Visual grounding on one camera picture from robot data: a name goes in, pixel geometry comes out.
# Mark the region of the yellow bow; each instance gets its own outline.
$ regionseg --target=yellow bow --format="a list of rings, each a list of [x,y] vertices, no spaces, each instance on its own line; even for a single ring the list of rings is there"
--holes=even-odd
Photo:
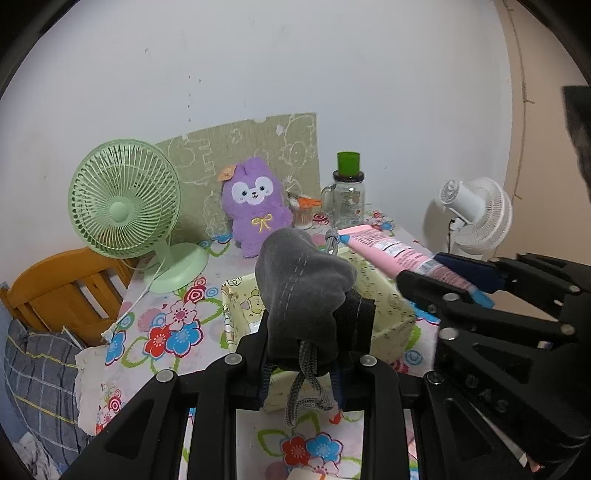
[[[267,213],[264,217],[254,217],[251,223],[253,225],[260,225],[261,227],[259,228],[259,233],[261,233],[263,227],[271,230],[271,227],[267,225],[267,222],[270,222],[271,220],[273,220],[273,215]]]

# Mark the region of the yellow box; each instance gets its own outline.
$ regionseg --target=yellow box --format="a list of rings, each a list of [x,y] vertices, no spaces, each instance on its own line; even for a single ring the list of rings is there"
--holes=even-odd
[[[361,296],[375,300],[371,354],[391,364],[402,355],[417,319],[414,310],[398,293],[394,282],[359,254],[348,247],[341,247],[339,256],[349,260],[357,269],[355,290]],[[265,309],[255,275],[245,275],[224,282],[222,302],[226,340],[228,348],[234,352],[240,338],[258,330]],[[271,375],[269,394],[264,405],[266,411],[285,407],[285,399],[295,377],[295,372],[279,369]],[[323,387],[330,389],[329,375],[319,380]],[[305,382],[300,395],[312,393],[311,386]]]

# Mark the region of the green fan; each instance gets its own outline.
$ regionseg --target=green fan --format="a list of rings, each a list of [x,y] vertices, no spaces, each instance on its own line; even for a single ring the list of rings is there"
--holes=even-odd
[[[94,251],[112,258],[156,252],[144,275],[154,293],[184,287],[207,264],[200,246],[167,242],[180,203],[173,166],[158,148],[139,140],[96,147],[78,166],[68,195],[72,225]]]

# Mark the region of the floral tablecloth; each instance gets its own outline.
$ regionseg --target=floral tablecloth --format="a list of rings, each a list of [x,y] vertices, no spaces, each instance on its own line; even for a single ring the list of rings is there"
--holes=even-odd
[[[408,232],[378,211],[368,213],[368,223],[389,231],[401,242],[429,253]],[[328,221],[314,217],[308,230],[314,243],[324,247]],[[102,381],[96,431],[100,432],[129,399],[158,371],[179,375],[205,369],[228,353],[222,316],[221,285],[230,278],[254,272],[256,259],[242,258],[229,235],[201,242],[210,254],[207,267],[189,284],[164,295],[148,293],[123,318],[109,345]],[[136,272],[129,284],[121,312],[144,289]],[[420,313],[406,351],[394,365],[397,371],[423,376],[431,369],[437,319]],[[186,476],[194,412],[187,423],[180,478]],[[296,466],[341,478],[358,478],[361,467],[363,413],[301,412],[295,428],[288,429],[282,411],[239,411],[236,416],[239,479],[284,480]],[[411,474],[418,478],[411,458]]]

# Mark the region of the wooden chair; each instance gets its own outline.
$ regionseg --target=wooden chair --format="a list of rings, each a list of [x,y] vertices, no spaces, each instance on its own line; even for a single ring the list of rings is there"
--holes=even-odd
[[[100,344],[100,334],[116,319],[122,298],[106,270],[113,269],[127,287],[131,270],[121,260],[103,257],[89,248],[62,252],[25,270],[0,299],[13,317],[40,332],[59,332],[65,325],[88,345]],[[101,318],[76,281],[85,285],[108,315]]]

